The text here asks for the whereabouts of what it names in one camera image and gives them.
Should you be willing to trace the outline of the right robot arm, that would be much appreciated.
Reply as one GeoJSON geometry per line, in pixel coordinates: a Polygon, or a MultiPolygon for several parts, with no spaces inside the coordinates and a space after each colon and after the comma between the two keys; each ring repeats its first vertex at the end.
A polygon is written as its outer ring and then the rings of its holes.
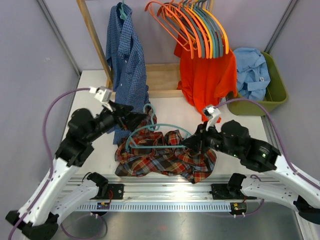
{"type": "Polygon", "coordinates": [[[215,127],[216,114],[199,124],[196,132],[181,141],[180,146],[196,153],[209,150],[239,159],[247,169],[273,177],[282,187],[259,179],[233,173],[228,183],[212,184],[215,200],[264,199],[288,207],[314,224],[320,223],[320,184],[294,164],[270,143],[252,138],[248,128],[235,120],[215,127]]]}

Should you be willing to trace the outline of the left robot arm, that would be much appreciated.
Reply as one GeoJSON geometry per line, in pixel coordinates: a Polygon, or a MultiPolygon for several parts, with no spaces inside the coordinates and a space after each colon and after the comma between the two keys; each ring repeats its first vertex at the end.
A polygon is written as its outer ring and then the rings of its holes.
{"type": "Polygon", "coordinates": [[[50,240],[80,205],[108,194],[108,180],[93,172],[71,193],[58,198],[94,151],[93,142],[116,126],[133,131],[145,117],[144,113],[134,112],[133,106],[113,101],[96,116],[86,108],[74,111],[48,173],[30,199],[20,209],[9,211],[5,219],[29,240],[50,240]]]}

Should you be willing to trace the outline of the red brown plaid shirt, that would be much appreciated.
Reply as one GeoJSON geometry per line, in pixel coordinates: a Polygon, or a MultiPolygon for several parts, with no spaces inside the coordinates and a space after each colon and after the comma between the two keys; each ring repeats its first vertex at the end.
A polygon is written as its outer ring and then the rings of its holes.
{"type": "MultiPolygon", "coordinates": [[[[148,117],[138,126],[151,124],[152,110],[148,117]]],[[[132,138],[139,147],[126,151],[127,137],[121,139],[115,151],[118,166],[115,175],[118,177],[144,177],[149,173],[166,176],[182,176],[192,184],[208,178],[216,165],[217,155],[209,149],[205,153],[197,153],[189,148],[176,148],[182,140],[180,131],[172,130],[166,134],[161,131],[147,134],[142,130],[132,138]]]]}

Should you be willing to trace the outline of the light blue shirt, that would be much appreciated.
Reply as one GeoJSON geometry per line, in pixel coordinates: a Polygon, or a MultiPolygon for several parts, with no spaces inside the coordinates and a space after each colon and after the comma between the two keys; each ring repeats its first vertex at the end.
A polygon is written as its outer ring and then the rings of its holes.
{"type": "Polygon", "coordinates": [[[233,53],[236,59],[238,93],[249,100],[263,101],[271,82],[264,55],[252,47],[239,47],[233,53]]]}

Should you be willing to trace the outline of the teal hanger plaid shirt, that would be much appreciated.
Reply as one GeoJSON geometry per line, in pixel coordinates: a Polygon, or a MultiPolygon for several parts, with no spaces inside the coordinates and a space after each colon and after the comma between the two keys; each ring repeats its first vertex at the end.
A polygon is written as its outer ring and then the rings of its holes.
{"type": "Polygon", "coordinates": [[[185,136],[184,136],[184,140],[187,138],[187,137],[190,137],[192,134],[182,128],[182,127],[179,127],[177,125],[173,125],[173,124],[167,124],[167,123],[157,123],[155,124],[154,122],[154,116],[156,115],[156,108],[151,104],[151,103],[147,103],[144,105],[143,107],[143,111],[147,114],[147,108],[150,107],[150,109],[152,110],[152,114],[150,116],[150,122],[151,124],[146,124],[140,128],[136,128],[127,138],[126,142],[125,142],[125,150],[127,152],[129,152],[129,149],[132,148],[132,149],[143,149],[144,147],[143,146],[138,146],[137,143],[133,140],[133,136],[136,135],[137,133],[139,135],[142,135],[142,130],[147,130],[147,134],[151,134],[151,133],[156,133],[159,131],[160,127],[169,127],[169,128],[172,128],[172,129],[176,129],[176,130],[179,130],[179,131],[182,131],[185,133],[185,136]]]}

